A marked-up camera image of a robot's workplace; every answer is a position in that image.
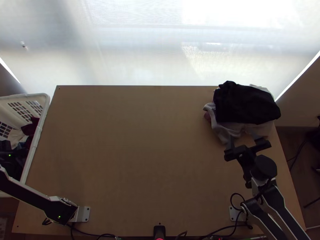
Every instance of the wooden table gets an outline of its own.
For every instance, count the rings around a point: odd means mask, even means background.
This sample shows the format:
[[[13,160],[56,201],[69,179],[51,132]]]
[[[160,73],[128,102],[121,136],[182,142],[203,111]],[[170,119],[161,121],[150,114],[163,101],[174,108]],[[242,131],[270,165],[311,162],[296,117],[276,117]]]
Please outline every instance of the wooden table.
[[[223,146],[204,119],[215,87],[58,86],[27,185],[50,196],[91,206],[86,232],[151,236],[153,226],[167,235],[188,230],[208,234],[232,225],[229,199],[245,198],[243,172],[224,161]],[[278,166],[277,183],[286,205],[305,228],[288,166],[273,127],[272,148],[264,154]],[[254,144],[250,136],[236,145]],[[44,214],[19,204],[13,232],[68,235],[58,224],[42,226]],[[221,232],[227,234],[232,229]],[[261,234],[238,228],[236,235]]]

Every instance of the white cloth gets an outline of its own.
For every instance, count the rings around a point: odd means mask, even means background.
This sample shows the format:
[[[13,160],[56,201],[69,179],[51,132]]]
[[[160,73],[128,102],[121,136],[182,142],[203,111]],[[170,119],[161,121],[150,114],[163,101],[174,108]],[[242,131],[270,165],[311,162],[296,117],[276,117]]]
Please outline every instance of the white cloth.
[[[267,88],[250,85],[251,87],[260,89],[265,92],[269,92]],[[228,143],[229,136],[235,138],[241,137],[243,132],[250,134],[251,130],[260,136],[268,136],[270,134],[274,121],[265,122],[263,124],[248,124],[248,123],[236,123],[236,122],[220,122],[216,121],[216,105],[214,102],[207,103],[203,110],[207,111],[211,118],[211,128],[217,134],[218,138],[223,144]]]
[[[8,140],[11,144],[11,149],[15,149],[19,142],[25,142],[28,136],[26,136],[22,130],[12,129],[8,136]]]

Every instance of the white plastic basket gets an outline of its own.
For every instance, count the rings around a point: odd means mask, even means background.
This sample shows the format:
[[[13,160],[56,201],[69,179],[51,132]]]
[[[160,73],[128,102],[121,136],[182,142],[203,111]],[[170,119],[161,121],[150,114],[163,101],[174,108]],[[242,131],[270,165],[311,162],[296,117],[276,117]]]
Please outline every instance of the white plastic basket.
[[[45,93],[0,97],[0,140],[7,140],[12,129],[20,129],[22,126],[30,124],[30,117],[40,118],[22,171],[20,179],[22,183],[27,180],[49,105],[50,97]],[[0,197],[10,196],[0,191]]]

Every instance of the black cloth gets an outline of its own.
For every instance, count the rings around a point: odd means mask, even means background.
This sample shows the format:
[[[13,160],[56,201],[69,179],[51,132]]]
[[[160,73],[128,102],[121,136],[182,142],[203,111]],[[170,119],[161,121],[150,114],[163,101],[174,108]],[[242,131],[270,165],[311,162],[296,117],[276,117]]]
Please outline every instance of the black cloth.
[[[270,93],[231,81],[219,85],[213,101],[217,122],[262,124],[281,116]]]

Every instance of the wire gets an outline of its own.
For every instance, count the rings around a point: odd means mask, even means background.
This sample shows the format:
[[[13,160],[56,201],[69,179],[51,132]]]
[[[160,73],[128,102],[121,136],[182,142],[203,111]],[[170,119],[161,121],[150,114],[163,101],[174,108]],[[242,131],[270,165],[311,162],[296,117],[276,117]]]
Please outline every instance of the wire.
[[[225,238],[231,237],[231,236],[235,233],[237,227],[248,227],[250,230],[253,229],[253,227],[252,227],[251,225],[249,225],[249,224],[247,223],[247,221],[245,221],[245,223],[244,223],[244,224],[241,224],[241,225],[238,225],[238,224],[237,224],[237,223],[238,223],[239,216],[240,216],[241,213],[243,213],[243,210],[241,210],[241,211],[238,213],[237,218],[236,218],[236,223],[235,223],[234,225],[226,226],[226,227],[220,228],[220,229],[218,229],[218,230],[216,230],[216,231],[214,231],[214,232],[211,232],[211,233],[209,233],[209,234],[206,235],[206,236],[201,236],[201,237],[199,238],[199,240],[202,240],[202,239],[204,239],[204,238],[210,238],[210,237],[225,237]],[[222,231],[222,230],[224,230],[224,229],[228,229],[228,228],[234,228],[233,231],[232,231],[232,233],[230,233],[229,235],[215,235],[215,233],[220,232],[220,231]]]
[[[262,187],[262,189],[258,192],[258,194],[254,197],[256,200],[258,200],[259,197],[267,190],[268,187],[270,187],[271,184],[271,178],[268,179],[266,184]]]
[[[42,222],[42,225],[47,226],[49,224],[52,224],[52,221],[49,218],[45,218]]]
[[[82,234],[84,234],[84,235],[95,236],[95,237],[104,237],[104,238],[110,238],[110,237],[117,238],[115,235],[113,235],[113,234],[108,234],[108,233],[101,234],[101,235],[97,235],[97,234],[91,234],[91,233],[83,232],[83,231],[80,231],[79,229],[75,228],[73,225],[71,226],[70,224],[66,224],[66,226],[68,226],[68,227],[71,228],[72,230],[74,230],[74,231],[76,231],[76,232],[79,232],[79,233],[82,233]]]
[[[233,199],[233,197],[234,197],[235,195],[238,195],[238,196],[242,197],[243,201],[245,201],[245,200],[244,200],[244,197],[243,197],[240,193],[234,192],[234,193],[231,194],[231,196],[230,196],[231,206],[232,206],[235,210],[242,211],[241,208],[236,208],[236,207],[233,205],[233,203],[232,203],[232,199]]]
[[[319,125],[318,125],[317,129],[319,129],[319,128],[320,128],[320,116],[317,116],[317,118],[318,118],[318,120],[319,120]],[[314,136],[312,136],[312,138],[314,138],[315,136],[317,136],[317,135],[319,135],[319,134],[320,134],[320,132],[318,131],[317,133],[315,133]],[[291,164],[291,166],[290,166],[290,168],[289,168],[290,171],[291,171],[291,169],[293,168],[293,165],[296,163],[296,161],[297,161],[297,159],[298,159],[298,156],[299,156],[301,150],[303,149],[304,145],[305,145],[308,141],[309,141],[308,139],[304,139],[303,142],[300,144],[296,155],[295,155],[293,158],[290,158],[289,160],[287,160],[287,162],[289,162],[289,161],[291,161],[292,159],[294,159],[293,162],[292,162],[292,164]]]
[[[188,231],[184,231],[182,233],[179,233],[174,240],[178,240],[181,236],[185,237],[187,235]]]
[[[105,238],[116,238],[116,236],[113,235],[113,234],[104,233],[104,234],[101,234],[100,236],[98,236],[97,240],[99,240],[102,237],[105,237]]]
[[[72,240],[74,240],[73,232],[72,232],[72,231],[73,231],[73,226],[74,226],[74,224],[75,224],[75,222],[72,223],[72,227],[70,228],[70,236],[71,236],[71,239],[72,239]]]
[[[300,144],[300,146],[299,146],[299,148],[298,148],[298,150],[297,150],[297,153],[294,155],[294,157],[288,159],[287,162],[293,160],[293,159],[301,152],[302,148],[304,147],[304,145],[305,145],[306,143],[307,143],[307,140],[304,140],[304,141]]]

